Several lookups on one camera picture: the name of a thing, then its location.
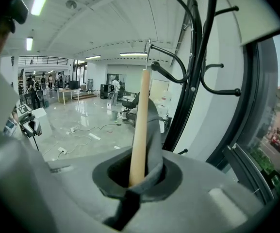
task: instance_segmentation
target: table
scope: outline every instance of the table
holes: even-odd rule
[[[64,96],[64,93],[65,92],[70,92],[71,93],[71,99],[72,99],[72,93],[73,91],[77,91],[77,101],[80,100],[80,90],[79,89],[74,89],[74,90],[70,90],[70,89],[58,89],[57,90],[57,94],[58,94],[58,102],[60,102],[60,98],[59,98],[59,92],[62,93],[63,95],[63,104],[65,105],[66,104],[66,99],[65,99],[65,96]]]

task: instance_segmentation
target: ceiling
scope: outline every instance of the ceiling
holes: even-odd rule
[[[31,10],[34,0],[23,1]],[[47,0],[39,16],[29,14],[25,24],[16,24],[2,55],[80,60],[101,55],[94,62],[110,62],[122,58],[120,52],[142,52],[147,38],[175,51],[184,16],[175,0],[74,0],[76,9],[67,8],[67,1]],[[32,51],[26,51],[28,36],[33,36]],[[150,58],[171,62],[170,57],[154,50]]]

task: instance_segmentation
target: wooden stick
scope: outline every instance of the wooden stick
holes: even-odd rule
[[[142,71],[142,82],[135,132],[132,147],[132,156],[129,174],[129,186],[139,184],[145,176],[146,132],[148,123],[148,90],[149,71]]]

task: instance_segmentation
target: column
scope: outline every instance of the column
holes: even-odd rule
[[[26,89],[26,83],[27,83],[27,80],[26,80],[26,77],[25,77],[25,69],[23,70],[23,75],[22,75],[22,79],[23,79],[23,92],[25,92],[25,89]]]
[[[14,91],[19,94],[18,91],[18,61],[19,61],[19,56],[15,56],[14,58],[14,65],[13,65],[13,84],[14,84]],[[20,106],[20,100],[17,101],[16,103],[17,107]]]

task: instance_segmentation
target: power cord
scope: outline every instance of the power cord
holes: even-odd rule
[[[105,126],[110,126],[110,125],[121,126],[121,123],[118,123],[118,124],[106,124],[106,125],[102,126],[101,128],[99,128],[98,126],[95,126],[95,127],[91,128],[89,130],[74,129],[74,131],[91,131],[91,130],[93,130],[95,128],[98,128],[99,130],[102,130]]]
[[[35,138],[34,138],[34,135],[33,135],[32,137],[33,137],[33,139],[34,139],[34,142],[35,142],[35,145],[36,145],[36,147],[37,147],[37,150],[39,151],[38,145],[37,145],[36,140],[35,140]]]
[[[73,130],[74,130],[74,132],[75,131],[90,131],[90,130],[93,130],[94,128],[98,128],[99,130],[102,130],[104,127],[106,127],[106,126],[111,126],[111,125],[116,125],[116,126],[121,126],[122,124],[121,123],[118,123],[118,124],[106,124],[106,125],[104,125],[104,126],[102,126],[101,128],[99,128],[98,126],[95,126],[95,127],[93,127],[93,128],[91,128],[91,129],[89,129],[89,130],[81,130],[80,129],[80,127],[79,127],[79,125],[77,125],[77,126],[75,126],[75,127],[73,127]],[[89,138],[90,139],[90,141],[89,142],[91,142],[92,141],[92,139],[89,137],[89,136],[78,136],[78,135],[74,135],[74,133],[72,132],[72,130],[70,131],[70,133],[74,136],[74,137],[86,137],[86,138]],[[45,155],[45,154],[47,154],[50,150],[52,150],[52,148],[54,148],[58,143],[60,143],[66,136],[67,136],[68,134],[66,133],[65,134],[65,136],[63,136],[58,142],[56,142],[50,149],[48,149],[44,154],[43,154],[43,156]],[[81,145],[76,145],[75,146],[75,148],[72,150],[72,151],[70,151],[70,152],[67,152],[67,153],[72,153],[73,151],[75,151],[75,149],[76,149],[76,147],[77,146],[86,146],[89,142],[87,142],[86,144],[81,144]]]
[[[60,154],[62,154],[63,152],[64,152],[64,151],[61,151],[61,152],[59,153],[57,160],[59,160],[59,156],[60,156]]]

